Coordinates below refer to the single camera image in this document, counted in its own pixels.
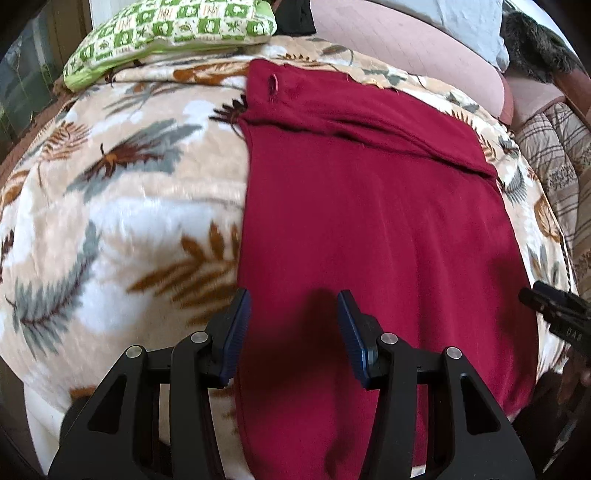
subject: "maroon shirt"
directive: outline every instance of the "maroon shirt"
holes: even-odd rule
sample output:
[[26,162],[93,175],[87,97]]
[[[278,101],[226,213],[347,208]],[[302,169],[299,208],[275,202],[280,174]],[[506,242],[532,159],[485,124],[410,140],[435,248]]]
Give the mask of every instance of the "maroon shirt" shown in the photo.
[[[238,283],[252,319],[238,424],[257,480],[356,480],[377,392],[354,379],[336,294],[414,347],[459,347],[506,413],[530,399],[537,323],[470,126],[337,72],[251,63],[251,156]],[[415,464],[426,456],[419,405]]]

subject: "white pillow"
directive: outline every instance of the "white pillow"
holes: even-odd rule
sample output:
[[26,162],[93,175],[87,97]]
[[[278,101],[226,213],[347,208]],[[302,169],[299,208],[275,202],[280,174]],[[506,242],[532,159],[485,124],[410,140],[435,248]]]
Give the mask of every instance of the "white pillow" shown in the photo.
[[501,38],[502,0],[370,0],[447,33],[504,72],[509,53]]

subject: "fleece blanket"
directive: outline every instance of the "fleece blanket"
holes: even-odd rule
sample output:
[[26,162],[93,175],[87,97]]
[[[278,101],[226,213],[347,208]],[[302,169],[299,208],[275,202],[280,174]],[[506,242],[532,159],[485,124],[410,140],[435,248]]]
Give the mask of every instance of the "fleece blanket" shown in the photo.
[[[92,391],[129,345],[173,345],[228,305],[248,179],[236,116],[256,58],[344,72],[466,122],[498,173],[529,280],[576,291],[537,175],[507,130],[454,87],[316,37],[151,57],[65,104],[2,191],[0,355],[59,410]],[[541,375],[560,366],[564,345],[539,318],[538,343]],[[233,387],[210,396],[226,476],[252,478]],[[167,409],[163,389],[164,439]]]

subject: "metal screw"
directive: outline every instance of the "metal screw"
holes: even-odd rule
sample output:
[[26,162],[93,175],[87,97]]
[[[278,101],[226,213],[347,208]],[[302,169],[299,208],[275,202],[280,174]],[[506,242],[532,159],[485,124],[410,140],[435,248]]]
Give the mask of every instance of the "metal screw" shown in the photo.
[[398,342],[398,337],[393,333],[383,333],[380,339],[388,345],[394,345],[396,342]]
[[209,335],[205,332],[195,332],[194,334],[191,335],[191,341],[193,343],[207,342],[208,338],[209,338]]
[[459,360],[462,358],[462,351],[455,346],[449,347],[447,350],[445,350],[445,352],[449,358],[453,358],[454,360]]
[[128,358],[137,358],[142,354],[142,348],[139,345],[130,346],[126,351],[125,355]]

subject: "green patterned pillow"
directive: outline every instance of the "green patterned pillow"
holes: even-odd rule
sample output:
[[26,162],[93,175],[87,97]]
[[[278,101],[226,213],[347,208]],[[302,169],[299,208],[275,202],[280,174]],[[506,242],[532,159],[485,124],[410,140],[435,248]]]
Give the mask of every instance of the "green patterned pillow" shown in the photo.
[[64,67],[64,81],[77,92],[131,60],[264,43],[276,29],[263,0],[143,0],[88,34]]

